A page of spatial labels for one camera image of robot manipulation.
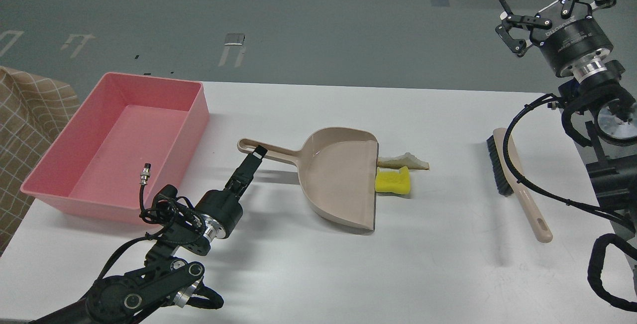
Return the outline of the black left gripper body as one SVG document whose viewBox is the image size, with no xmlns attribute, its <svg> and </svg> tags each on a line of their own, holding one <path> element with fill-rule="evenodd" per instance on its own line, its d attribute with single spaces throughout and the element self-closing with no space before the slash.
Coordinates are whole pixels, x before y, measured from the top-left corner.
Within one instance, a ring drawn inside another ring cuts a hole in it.
<svg viewBox="0 0 637 324">
<path fill-rule="evenodd" d="M 226 239 L 243 215 L 239 199 L 240 195 L 230 190 L 209 190 L 198 201 L 195 209 L 215 220 L 223 231 L 223 234 L 217 237 Z"/>
</svg>

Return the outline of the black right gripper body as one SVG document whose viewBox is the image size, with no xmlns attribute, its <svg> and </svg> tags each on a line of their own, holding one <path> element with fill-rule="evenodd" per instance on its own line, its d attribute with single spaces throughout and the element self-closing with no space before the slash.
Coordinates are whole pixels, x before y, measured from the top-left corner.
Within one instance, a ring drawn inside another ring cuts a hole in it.
<svg viewBox="0 0 637 324">
<path fill-rule="evenodd" d="M 595 10 L 589 4 L 575 4 L 569 17 L 562 17 L 562 5 L 550 4 L 537 14 L 551 21 L 548 29 L 534 28 L 530 33 L 533 45 L 539 47 L 550 69 L 558 78 L 573 75 L 575 63 L 582 58 L 607 57 L 614 45 L 592 17 Z"/>
</svg>

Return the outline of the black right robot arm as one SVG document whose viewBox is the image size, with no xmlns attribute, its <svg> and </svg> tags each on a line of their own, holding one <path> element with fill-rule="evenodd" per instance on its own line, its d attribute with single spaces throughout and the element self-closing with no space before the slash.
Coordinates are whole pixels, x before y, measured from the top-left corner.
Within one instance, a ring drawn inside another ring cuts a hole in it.
<svg viewBox="0 0 637 324">
<path fill-rule="evenodd" d="M 614 46 L 593 13 L 612 8 L 617 0 L 555 0 L 534 15 L 515 14 L 505 0 L 496 33 L 508 49 L 522 57 L 539 48 L 551 70 L 566 82 L 559 94 L 537 98 L 487 139 L 496 188 L 500 195 L 516 195 L 537 240 L 548 243 L 553 235 L 531 197 L 535 192 L 572 208 L 607 219 L 636 233 L 636 156 L 611 159 L 603 143 L 636 143 L 636 99 L 621 86 L 625 71 Z M 558 196 L 532 183 L 523 174 L 512 138 L 518 122 L 540 106 L 562 111 L 564 132 L 581 147 L 591 147 L 596 161 L 586 165 L 598 200 L 596 206 Z"/>
</svg>

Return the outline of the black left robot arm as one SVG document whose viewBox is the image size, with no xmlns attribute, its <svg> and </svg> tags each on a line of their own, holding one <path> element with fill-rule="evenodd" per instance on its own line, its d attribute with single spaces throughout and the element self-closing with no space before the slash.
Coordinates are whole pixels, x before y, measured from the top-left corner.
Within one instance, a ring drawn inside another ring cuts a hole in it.
<svg viewBox="0 0 637 324">
<path fill-rule="evenodd" d="M 218 310 L 223 304 L 215 290 L 204 284 L 205 266 L 176 256 L 186 249 L 207 256 L 214 239 L 225 239 L 243 214 L 239 202 L 266 155 L 258 145 L 247 151 L 225 188 L 210 190 L 193 205 L 168 184 L 146 207 L 143 199 L 150 164 L 140 175 L 140 218 L 161 228 L 121 245 L 107 260 L 97 279 L 81 299 L 35 320 L 37 324 L 138 324 L 160 308 L 191 306 Z M 143 267 L 121 276 L 108 272 L 132 245 L 152 241 Z"/>
</svg>

